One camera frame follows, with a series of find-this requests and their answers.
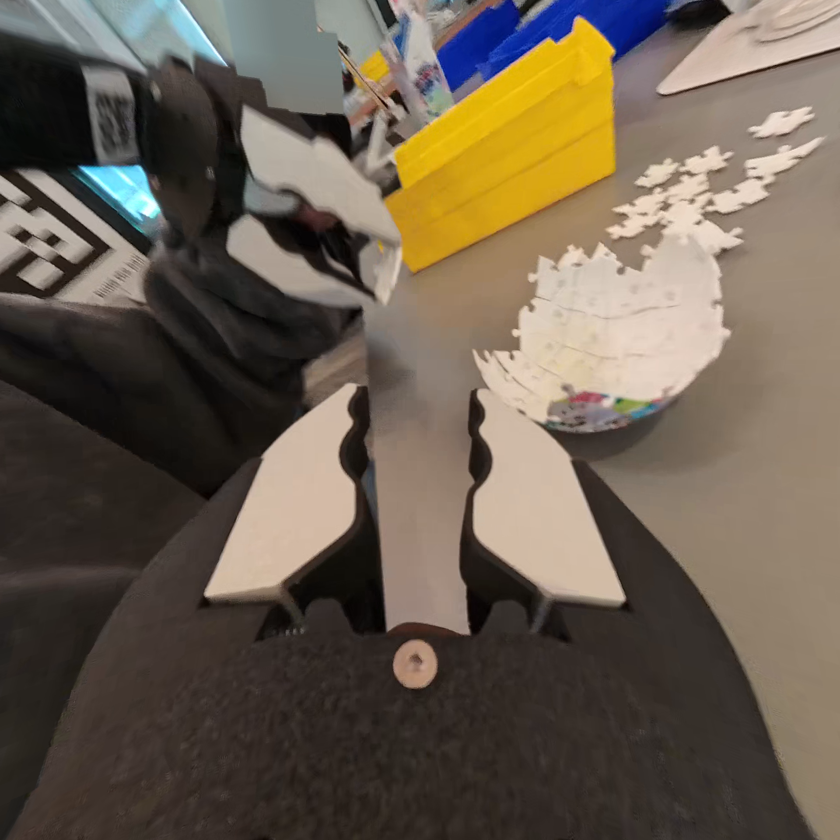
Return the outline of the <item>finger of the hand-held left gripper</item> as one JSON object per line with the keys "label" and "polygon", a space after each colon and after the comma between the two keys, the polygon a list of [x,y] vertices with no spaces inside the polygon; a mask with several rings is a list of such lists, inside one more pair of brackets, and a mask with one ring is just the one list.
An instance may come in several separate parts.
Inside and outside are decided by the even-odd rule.
{"label": "finger of the hand-held left gripper", "polygon": [[281,248],[255,217],[241,217],[227,231],[227,254],[289,298],[332,308],[366,308],[375,296]]}
{"label": "finger of the hand-held left gripper", "polygon": [[401,245],[380,187],[332,141],[322,136],[310,140],[250,106],[241,114],[239,138],[248,167],[245,210],[279,216],[295,197],[355,233]]}

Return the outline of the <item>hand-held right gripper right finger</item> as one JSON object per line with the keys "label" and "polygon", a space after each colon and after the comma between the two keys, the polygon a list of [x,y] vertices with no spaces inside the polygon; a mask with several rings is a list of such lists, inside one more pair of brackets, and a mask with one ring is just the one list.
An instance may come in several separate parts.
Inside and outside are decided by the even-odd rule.
{"label": "hand-held right gripper right finger", "polygon": [[572,457],[541,426],[481,388],[470,401],[474,476],[467,533],[535,595],[626,602]]}

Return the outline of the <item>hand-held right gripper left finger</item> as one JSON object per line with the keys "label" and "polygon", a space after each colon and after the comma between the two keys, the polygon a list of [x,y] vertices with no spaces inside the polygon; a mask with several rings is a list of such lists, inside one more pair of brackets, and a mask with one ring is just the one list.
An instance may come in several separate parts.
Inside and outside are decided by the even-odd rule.
{"label": "hand-held right gripper left finger", "polygon": [[262,455],[203,597],[209,603],[347,602],[377,584],[367,388],[348,384]]}

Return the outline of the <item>partly built colourful puzzle ball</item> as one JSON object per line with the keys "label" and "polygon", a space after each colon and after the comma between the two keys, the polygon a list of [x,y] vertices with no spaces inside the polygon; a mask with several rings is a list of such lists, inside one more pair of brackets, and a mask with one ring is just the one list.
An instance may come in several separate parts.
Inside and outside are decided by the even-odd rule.
{"label": "partly built colourful puzzle ball", "polygon": [[730,337],[721,269],[694,236],[665,233],[640,269],[599,244],[539,257],[514,350],[473,350],[483,382],[552,431],[596,434],[671,404]]}

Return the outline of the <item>person's left forearm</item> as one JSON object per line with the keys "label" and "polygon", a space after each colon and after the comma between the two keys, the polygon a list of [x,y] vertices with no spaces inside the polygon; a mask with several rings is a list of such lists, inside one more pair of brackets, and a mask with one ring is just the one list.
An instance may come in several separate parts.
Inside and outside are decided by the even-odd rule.
{"label": "person's left forearm", "polygon": [[211,496],[305,411],[359,312],[287,297],[208,249],[158,247],[145,303],[4,293],[2,381]]}

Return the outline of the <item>group of white puzzle pieces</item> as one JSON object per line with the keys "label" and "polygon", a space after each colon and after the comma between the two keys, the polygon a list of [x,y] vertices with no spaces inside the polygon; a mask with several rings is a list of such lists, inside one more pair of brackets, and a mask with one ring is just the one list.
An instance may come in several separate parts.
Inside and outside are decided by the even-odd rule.
{"label": "group of white puzzle pieces", "polygon": [[693,238],[706,252],[719,256],[743,242],[740,227],[725,229],[724,217],[745,211],[770,197],[781,175],[791,172],[826,141],[824,136],[806,139],[816,114],[812,107],[770,113],[748,128],[752,141],[801,140],[783,143],[745,160],[740,179],[716,189],[713,178],[735,165],[735,153],[718,145],[674,161],[666,158],[651,164],[634,182],[639,194],[615,206],[613,225],[605,229],[612,242],[633,239],[659,229],[663,235]]}

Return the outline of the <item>yellow plastic bin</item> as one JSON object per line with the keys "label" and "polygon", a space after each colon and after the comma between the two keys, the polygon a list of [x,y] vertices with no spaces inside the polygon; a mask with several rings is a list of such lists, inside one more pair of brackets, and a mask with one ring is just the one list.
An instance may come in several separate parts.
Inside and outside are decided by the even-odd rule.
{"label": "yellow plastic bin", "polygon": [[616,170],[614,50],[583,17],[394,152],[385,203],[417,273]]}

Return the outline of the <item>blue plastic bin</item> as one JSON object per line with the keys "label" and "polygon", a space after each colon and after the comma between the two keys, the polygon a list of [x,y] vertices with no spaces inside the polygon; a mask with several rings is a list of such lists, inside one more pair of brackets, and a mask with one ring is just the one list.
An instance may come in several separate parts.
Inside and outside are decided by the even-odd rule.
{"label": "blue plastic bin", "polygon": [[666,1],[559,1],[552,2],[523,23],[514,2],[488,7],[443,45],[438,61],[451,88],[475,74],[488,81],[546,39],[560,41],[582,17],[594,26],[614,50],[614,60],[666,24]]}

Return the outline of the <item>white flat pad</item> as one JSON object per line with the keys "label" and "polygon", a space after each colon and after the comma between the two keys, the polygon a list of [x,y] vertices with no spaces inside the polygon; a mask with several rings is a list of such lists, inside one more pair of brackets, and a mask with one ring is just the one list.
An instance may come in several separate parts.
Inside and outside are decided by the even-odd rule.
{"label": "white flat pad", "polygon": [[717,27],[663,79],[667,97],[839,49],[838,1],[725,2]]}

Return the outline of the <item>framed wall sign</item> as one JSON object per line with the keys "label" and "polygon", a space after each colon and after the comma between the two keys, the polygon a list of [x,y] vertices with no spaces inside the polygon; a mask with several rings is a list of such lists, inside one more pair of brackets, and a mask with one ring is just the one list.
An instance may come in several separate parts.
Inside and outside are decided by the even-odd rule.
{"label": "framed wall sign", "polygon": [[1,175],[1,291],[107,307],[145,303],[151,241],[74,175]]}

